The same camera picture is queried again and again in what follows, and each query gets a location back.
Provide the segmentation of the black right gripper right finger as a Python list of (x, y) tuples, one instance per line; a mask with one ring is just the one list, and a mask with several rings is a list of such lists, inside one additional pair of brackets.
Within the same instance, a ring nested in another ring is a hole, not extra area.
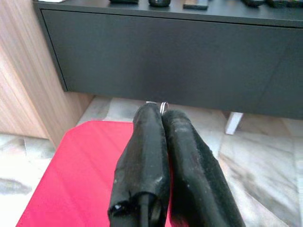
[(222, 169), (192, 122), (179, 110), (162, 116), (172, 170), (173, 227), (243, 227)]

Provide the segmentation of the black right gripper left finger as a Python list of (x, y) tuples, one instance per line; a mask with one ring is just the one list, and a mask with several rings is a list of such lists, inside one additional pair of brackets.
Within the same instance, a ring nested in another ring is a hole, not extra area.
[(112, 227), (163, 227), (170, 173), (160, 109), (146, 103), (136, 112), (133, 133), (120, 156), (107, 211)]

